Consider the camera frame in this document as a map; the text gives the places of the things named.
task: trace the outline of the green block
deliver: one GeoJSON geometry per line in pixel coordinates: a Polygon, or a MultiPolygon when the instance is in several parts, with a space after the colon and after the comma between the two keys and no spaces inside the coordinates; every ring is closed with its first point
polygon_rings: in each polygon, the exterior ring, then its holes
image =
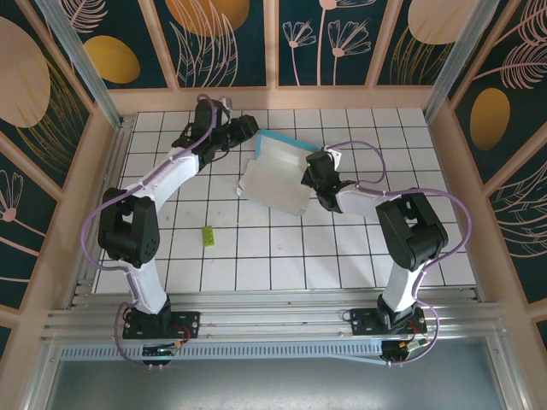
{"type": "Polygon", "coordinates": [[[215,235],[213,235],[213,226],[204,226],[202,228],[203,246],[215,246],[215,235]]]}

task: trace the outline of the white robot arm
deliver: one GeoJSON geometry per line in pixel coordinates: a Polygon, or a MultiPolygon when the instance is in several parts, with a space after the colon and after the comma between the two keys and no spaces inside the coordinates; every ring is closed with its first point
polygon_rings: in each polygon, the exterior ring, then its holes
{"type": "MultiPolygon", "coordinates": [[[[132,307],[148,319],[170,314],[168,296],[160,284],[156,269],[155,255],[160,245],[157,214],[165,201],[184,182],[209,163],[216,161],[216,152],[227,152],[258,132],[255,119],[249,115],[230,121],[229,100],[222,98],[213,103],[216,107],[216,118],[211,119],[209,101],[199,101],[194,122],[173,143],[173,148],[161,163],[137,183],[124,190],[110,188],[103,196],[103,201],[106,202],[124,192],[142,187],[125,200],[101,212],[98,242],[110,258],[127,267],[126,277],[132,292],[132,307]],[[215,122],[211,136],[182,155],[181,152],[186,147],[204,135],[211,121],[215,122]],[[145,180],[149,180],[148,184],[143,183],[145,180]]],[[[159,320],[159,326],[164,326],[163,322],[166,321],[168,320],[159,320]]]]}
{"type": "Polygon", "coordinates": [[[394,263],[378,299],[377,315],[389,332],[395,332],[415,314],[416,280],[422,267],[448,244],[448,235],[424,194],[387,196],[361,190],[356,181],[341,181],[335,170],[340,156],[329,148],[309,155],[302,183],[315,190],[326,210],[380,222],[394,263]]]}

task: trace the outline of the grid surface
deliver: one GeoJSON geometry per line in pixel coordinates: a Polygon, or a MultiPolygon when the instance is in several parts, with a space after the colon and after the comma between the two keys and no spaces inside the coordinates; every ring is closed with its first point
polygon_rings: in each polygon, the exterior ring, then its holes
{"type": "MultiPolygon", "coordinates": [[[[255,116],[261,128],[316,146],[354,140],[380,147],[387,165],[384,190],[446,190],[426,122],[418,108],[236,111],[255,116]]],[[[140,113],[120,186],[159,163],[192,112],[140,113]]],[[[157,269],[169,293],[220,290],[299,290],[385,287],[391,272],[379,223],[327,212],[314,199],[302,217],[239,199],[236,187],[254,138],[205,167],[175,192],[158,214],[161,246],[157,269]],[[204,248],[201,228],[213,226],[215,246],[204,248]]],[[[343,179],[375,180],[381,163],[370,149],[342,150],[343,179]]],[[[452,249],[462,238],[448,199],[429,196],[452,249]]],[[[113,261],[104,259],[112,266],[113,261]]],[[[465,252],[432,268],[424,286],[475,284],[465,252]]],[[[97,272],[97,293],[128,292],[119,272],[97,272]]]]}

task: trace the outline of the decorative wallpaper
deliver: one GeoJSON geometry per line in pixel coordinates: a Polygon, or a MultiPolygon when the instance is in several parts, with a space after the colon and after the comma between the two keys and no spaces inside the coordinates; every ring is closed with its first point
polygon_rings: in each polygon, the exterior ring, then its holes
{"type": "Polygon", "coordinates": [[[496,11],[494,12],[494,16],[490,19],[490,23],[488,24],[488,26],[486,26],[485,30],[482,32],[482,35],[480,36],[480,39],[477,42],[477,45],[475,45],[473,52],[469,56],[465,67],[462,69],[462,72],[457,76],[456,81],[454,82],[454,85],[452,85],[452,88],[450,88],[450,91],[448,92],[449,99],[452,99],[454,94],[456,94],[456,91],[458,90],[458,88],[460,88],[460,85],[462,84],[463,79],[468,73],[469,66],[473,64],[473,62],[477,58],[477,55],[480,52],[480,49],[482,49],[482,46],[485,45],[486,39],[488,38],[488,36],[490,36],[492,29],[496,25],[497,20],[499,19],[500,15],[505,9],[505,6],[507,6],[508,1],[509,0],[499,0],[499,3],[497,4],[497,7],[496,7],[496,11]]]}
{"type": "Polygon", "coordinates": [[[483,182],[547,121],[547,2],[523,0],[456,115],[483,182]]]}
{"type": "Polygon", "coordinates": [[[262,0],[155,0],[181,88],[266,85],[262,0]]]}
{"type": "Polygon", "coordinates": [[[547,145],[490,196],[529,303],[547,297],[547,145]]]}
{"type": "Polygon", "coordinates": [[[279,85],[364,85],[387,0],[279,1],[279,85]]]}
{"type": "Polygon", "coordinates": [[[19,309],[56,201],[0,154],[0,305],[19,309]]]}
{"type": "Polygon", "coordinates": [[[89,112],[15,2],[0,38],[0,136],[63,186],[89,112]]]}
{"type": "Polygon", "coordinates": [[[0,362],[2,362],[3,351],[8,344],[9,333],[11,333],[11,329],[0,326],[0,362]]]}
{"type": "Polygon", "coordinates": [[[403,0],[378,85],[432,85],[477,0],[403,0]]]}
{"type": "Polygon", "coordinates": [[[109,89],[165,88],[137,0],[58,0],[109,89]]]}
{"type": "Polygon", "coordinates": [[[547,320],[542,320],[536,324],[538,326],[539,336],[544,343],[545,349],[547,350],[547,320]]]}

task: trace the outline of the leaf illustration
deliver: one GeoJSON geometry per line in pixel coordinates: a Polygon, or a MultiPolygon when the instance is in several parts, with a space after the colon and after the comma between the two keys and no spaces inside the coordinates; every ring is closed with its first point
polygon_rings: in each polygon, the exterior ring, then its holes
{"type": "Polygon", "coordinates": [[[517,27],[522,40],[528,44],[547,41],[547,0],[529,0],[517,27]]]}
{"type": "Polygon", "coordinates": [[[177,64],[177,77],[180,79],[184,87],[194,86],[189,85],[192,76],[194,78],[194,83],[196,80],[195,62],[190,45],[188,44],[188,40],[185,37],[185,34],[180,32],[175,24],[170,24],[179,43],[179,62],[177,64]]]}
{"type": "Polygon", "coordinates": [[[547,42],[515,46],[501,67],[481,73],[473,80],[498,72],[505,87],[532,90],[547,74],[547,42]]]}
{"type": "Polygon", "coordinates": [[[93,32],[108,13],[106,0],[61,0],[61,5],[76,32],[93,32]]]}
{"type": "Polygon", "coordinates": [[[227,81],[231,86],[238,72],[238,45],[230,21],[210,0],[210,13],[198,0],[175,0],[173,5],[177,20],[185,27],[180,30],[171,23],[179,42],[177,76],[181,86],[218,87],[226,86],[227,81]]]}
{"type": "Polygon", "coordinates": [[[528,177],[500,187],[491,201],[510,254],[532,258],[547,253],[547,162],[528,177]]]}

